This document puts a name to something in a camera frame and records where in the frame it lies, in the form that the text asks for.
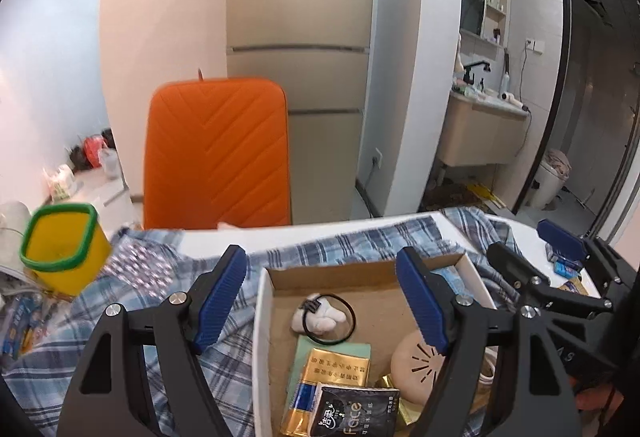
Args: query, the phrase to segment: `box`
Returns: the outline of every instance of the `box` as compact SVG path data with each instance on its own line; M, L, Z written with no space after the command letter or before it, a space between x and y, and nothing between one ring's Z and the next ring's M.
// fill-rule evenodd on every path
M495 309L478 271L466 255L443 255L424 262L431 270L455 266L478 303ZM371 344L368 386L388 373L396 346L417 328L396 279L393 260L263 269L255 309L252 355L256 437L279 435L289 369L298 339L290 328L291 317L303 299L314 292L337 293L353 307L357 324L350 341Z

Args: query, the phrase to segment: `plaid shirt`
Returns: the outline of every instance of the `plaid shirt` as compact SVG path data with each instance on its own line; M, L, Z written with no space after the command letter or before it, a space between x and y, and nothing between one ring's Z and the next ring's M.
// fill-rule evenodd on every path
M395 226L249 255L246 279L220 339L199 358L209 388L233 435L254 435L252 334L258 277L264 267L285 269L300 265L390 260L395 258L400 249L411 245L423 257L466 252L478 268L494 301L502 305L509 304L517 297L517 293L492 269L483 255L491 243L498 241L505 242L517 251L509 226L488 218L476 208L452 208L443 213L466 234L474 247L478 248L478 253L466 251L456 242L443 240L435 221L425 216ZM180 240L179 232L139 233L123 229L113 241L113 250L117 251L127 239L153 245L156 251L164 252L166 259L173 263L175 277L168 294L188 290L198 275L210 271L218 261L217 257L193 260L178 255L175 247ZM158 299L144 295L118 278L101 274L74 300L70 312L52 333L19 358L4 375L16 399L44 435L55 435L65 392L82 349L102 312L114 302L123 304L129 311L159 304ZM155 347L145 347L145 360L160 430L166 435L177 435L164 393ZM478 434L482 417L483 413L470 417L465 437Z

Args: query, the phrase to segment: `orange chair backrest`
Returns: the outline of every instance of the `orange chair backrest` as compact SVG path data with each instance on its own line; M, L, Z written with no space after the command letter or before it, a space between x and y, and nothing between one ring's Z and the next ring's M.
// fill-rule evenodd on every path
M145 229L290 224L283 90L238 78L172 83L151 99Z

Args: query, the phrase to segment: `door frame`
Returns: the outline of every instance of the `door frame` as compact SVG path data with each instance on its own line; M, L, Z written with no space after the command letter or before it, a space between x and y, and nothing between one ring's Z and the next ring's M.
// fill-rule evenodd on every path
M536 157L533 161L533 164L529 170L529 174L527 175L527 179L524 182L524 186L518 195L518 199L513 208L513 213L517 213L520 207L522 206L524 199L526 197L527 192L533 182L534 176L538 170L538 166L544 157L546 147L551 137L551 133L553 127L556 123L556 116L558 115L558 108L560 106L560 100L562 97L562 91L564 91L564 83L566 80L566 73L568 68L569 61L569 52L571 46L571 29L572 29L572 16L573 16L573 3L572 0L563 0L563 17L562 17L562 47L561 47L561 55L560 55L560 63L558 67L558 79L556 81L556 89L554 91L554 98L551 103L551 109L549 111L549 116L546 120L545 130L542 135L542 140L540 141L540 145L538 146L538 152L536 153ZM596 218L594 219L591 227L587 230L586 236L588 238L594 238L604 225L607 217L611 213L618 196L622 190L622 187L625 183L626 178L628 177L629 171L631 169L631 165L633 159L636 155L636 151L638 150L638 145L640 144L640 120L639 120L639 112L640 112L640 92L638 93L638 101L636 103L636 117L634 118L634 123L631 128L631 132L629 134L629 140L626 144L625 153L622 157L622 161L620 162L620 166L618 167L618 171L614 177L613 184L611 185L609 192L604 200L604 203L598 213L596 214Z

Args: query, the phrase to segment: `faucet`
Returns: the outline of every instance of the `faucet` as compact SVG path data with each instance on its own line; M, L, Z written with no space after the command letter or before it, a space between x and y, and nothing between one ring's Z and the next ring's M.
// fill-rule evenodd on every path
M474 77L471 77L471 69L474 67L478 67L478 65L484 65L484 71L491 72L491 65L489 64L489 62L476 62L469 65L464 65L465 75L463 76L462 81L464 81L466 84L476 83L476 75L474 74Z

